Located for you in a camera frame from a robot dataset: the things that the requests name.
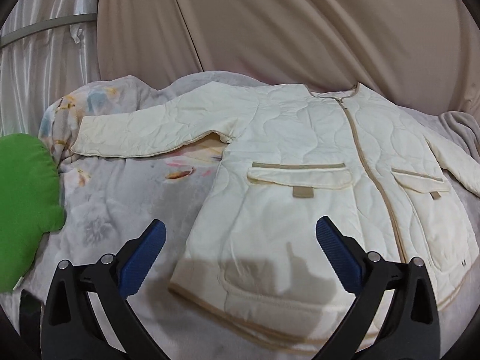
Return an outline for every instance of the gray blanket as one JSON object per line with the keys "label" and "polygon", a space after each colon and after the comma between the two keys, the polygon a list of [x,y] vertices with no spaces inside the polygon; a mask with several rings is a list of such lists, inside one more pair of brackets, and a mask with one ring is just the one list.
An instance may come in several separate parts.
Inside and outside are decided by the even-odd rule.
{"label": "gray blanket", "polygon": [[[89,84],[88,88],[80,88],[47,110],[41,138],[59,163],[67,221],[63,230],[43,239],[33,269],[13,294],[0,294],[0,303],[16,327],[22,288],[45,301],[58,261],[66,258],[74,264],[95,262],[107,252],[116,253],[125,241],[137,237],[153,218],[159,218],[167,227],[166,244],[140,291],[129,297],[129,303],[172,360],[311,358],[273,352],[253,344],[225,328],[208,313],[167,291],[176,261],[213,183],[223,150],[218,139],[207,137],[175,153],[145,159],[85,158],[68,152],[81,115],[148,108],[210,81],[239,86],[265,85],[239,74],[204,72],[186,76],[164,90],[155,91],[155,102],[152,98],[144,101],[141,96],[124,96],[119,103],[115,92],[121,94],[126,87],[132,90],[134,81],[116,80]],[[106,93],[104,97],[100,96],[101,90]],[[473,117],[461,112],[447,112],[436,117],[405,110],[423,125],[459,144],[480,162],[477,150],[480,128]],[[446,175],[464,203],[477,239],[480,239],[480,199],[466,191],[450,174]],[[107,340],[121,349],[98,298],[94,295],[91,298]],[[479,302],[480,265],[477,261],[457,297],[440,313],[442,353],[463,332]]]}

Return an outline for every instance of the green pillow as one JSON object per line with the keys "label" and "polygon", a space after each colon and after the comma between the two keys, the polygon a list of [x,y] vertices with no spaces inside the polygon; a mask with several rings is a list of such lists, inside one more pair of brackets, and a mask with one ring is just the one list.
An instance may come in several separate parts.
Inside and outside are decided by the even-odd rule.
{"label": "green pillow", "polygon": [[30,268],[42,234],[59,230],[65,214],[50,153],[27,134],[0,138],[0,292]]}

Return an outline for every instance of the curtain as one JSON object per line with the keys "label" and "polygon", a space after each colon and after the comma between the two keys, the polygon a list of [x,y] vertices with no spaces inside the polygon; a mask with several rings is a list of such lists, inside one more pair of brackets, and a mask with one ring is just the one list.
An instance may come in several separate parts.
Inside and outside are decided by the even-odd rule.
{"label": "curtain", "polygon": [[[97,0],[19,0],[0,36],[56,17],[94,13]],[[97,25],[82,23],[39,32],[0,50],[0,136],[37,135],[57,99],[100,80]]]}

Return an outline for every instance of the gray strap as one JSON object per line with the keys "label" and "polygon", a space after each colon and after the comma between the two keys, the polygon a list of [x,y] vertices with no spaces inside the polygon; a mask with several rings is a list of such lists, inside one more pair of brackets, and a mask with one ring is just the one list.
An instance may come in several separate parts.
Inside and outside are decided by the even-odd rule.
{"label": "gray strap", "polygon": [[70,24],[86,23],[87,21],[97,21],[97,14],[85,13],[83,15],[63,16],[56,17],[55,19],[40,21],[39,23],[31,24],[2,36],[0,38],[0,49],[10,43],[16,42],[19,39],[33,35],[37,32],[51,30],[52,28],[67,26]]}

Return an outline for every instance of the blue rubber fingertip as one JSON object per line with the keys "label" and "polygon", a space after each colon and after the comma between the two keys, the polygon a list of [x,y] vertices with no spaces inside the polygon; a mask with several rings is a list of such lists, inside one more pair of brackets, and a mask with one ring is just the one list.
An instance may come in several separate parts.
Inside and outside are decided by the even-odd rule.
{"label": "blue rubber fingertip", "polygon": [[362,291],[362,268],[357,260],[325,219],[318,220],[315,232],[318,243],[345,291],[358,296]]}
{"label": "blue rubber fingertip", "polygon": [[166,239],[165,225],[158,221],[120,272],[118,291],[124,299],[140,289]]}

